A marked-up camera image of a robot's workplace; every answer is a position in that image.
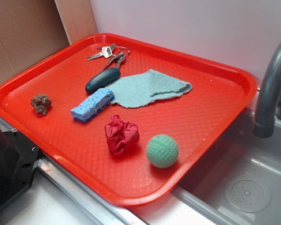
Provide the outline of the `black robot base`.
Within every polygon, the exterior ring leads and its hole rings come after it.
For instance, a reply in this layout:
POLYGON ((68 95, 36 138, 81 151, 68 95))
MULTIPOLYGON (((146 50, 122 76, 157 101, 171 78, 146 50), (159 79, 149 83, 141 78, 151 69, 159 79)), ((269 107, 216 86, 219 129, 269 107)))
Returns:
POLYGON ((0 210, 31 188, 39 156, 23 133, 0 129, 0 210))

